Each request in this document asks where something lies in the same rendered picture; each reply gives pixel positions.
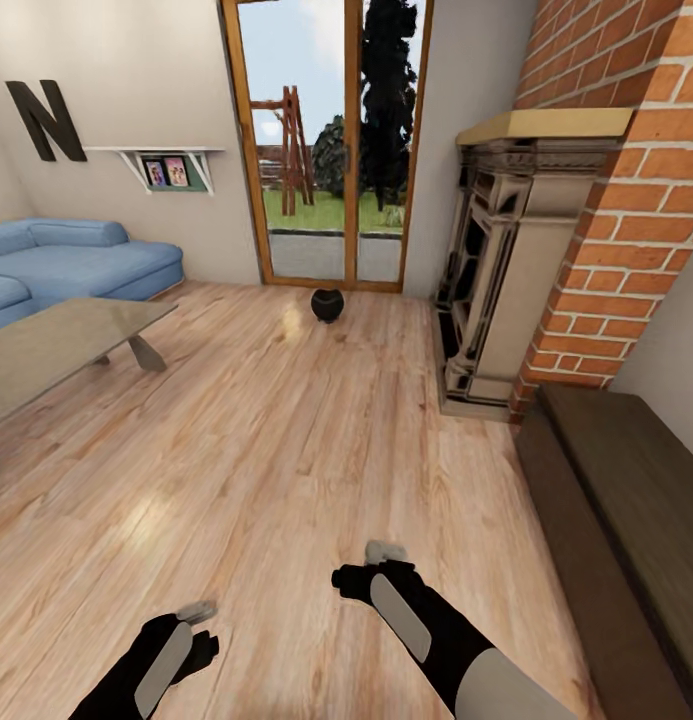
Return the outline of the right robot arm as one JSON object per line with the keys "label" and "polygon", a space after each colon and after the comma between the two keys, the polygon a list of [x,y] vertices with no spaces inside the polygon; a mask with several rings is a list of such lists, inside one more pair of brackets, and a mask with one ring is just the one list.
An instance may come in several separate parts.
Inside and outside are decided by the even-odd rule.
{"label": "right robot arm", "polygon": [[369,539],[365,555],[333,587],[381,614],[456,720],[581,720],[427,587],[403,545]]}

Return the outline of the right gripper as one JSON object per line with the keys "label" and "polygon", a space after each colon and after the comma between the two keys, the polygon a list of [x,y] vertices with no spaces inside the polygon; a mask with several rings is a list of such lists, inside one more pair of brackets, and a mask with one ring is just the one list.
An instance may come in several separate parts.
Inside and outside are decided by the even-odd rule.
{"label": "right gripper", "polygon": [[368,594],[366,594],[366,582],[368,582],[370,572],[374,569],[376,568],[343,565],[340,570],[333,573],[331,583],[334,588],[341,591],[341,597],[363,601],[363,603],[370,605]]}

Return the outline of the cauldron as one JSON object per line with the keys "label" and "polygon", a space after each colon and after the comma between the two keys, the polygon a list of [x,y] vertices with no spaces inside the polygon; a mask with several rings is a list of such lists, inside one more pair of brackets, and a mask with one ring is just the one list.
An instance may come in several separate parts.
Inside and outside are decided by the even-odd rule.
{"label": "cauldron", "polygon": [[333,323],[339,317],[344,305],[343,295],[339,291],[318,290],[316,295],[311,297],[311,307],[313,307],[315,315],[327,324]]}

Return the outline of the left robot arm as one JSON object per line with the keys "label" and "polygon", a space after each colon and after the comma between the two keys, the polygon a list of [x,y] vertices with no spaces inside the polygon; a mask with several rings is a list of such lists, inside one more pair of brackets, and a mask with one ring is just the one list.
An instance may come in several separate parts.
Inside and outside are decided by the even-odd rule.
{"label": "left robot arm", "polygon": [[218,603],[203,599],[142,626],[132,649],[110,668],[67,720],[150,720],[169,685],[211,665],[218,635],[194,637],[192,626],[217,615]]}

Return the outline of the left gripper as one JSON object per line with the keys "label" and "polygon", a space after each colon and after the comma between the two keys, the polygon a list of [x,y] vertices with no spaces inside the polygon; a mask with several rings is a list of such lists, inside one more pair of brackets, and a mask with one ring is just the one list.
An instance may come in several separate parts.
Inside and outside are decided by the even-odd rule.
{"label": "left gripper", "polygon": [[197,633],[193,637],[193,648],[189,653],[187,663],[183,665],[177,677],[173,679],[171,685],[180,683],[185,677],[192,675],[199,669],[204,669],[211,665],[213,657],[219,652],[218,635],[211,637],[208,631]]}

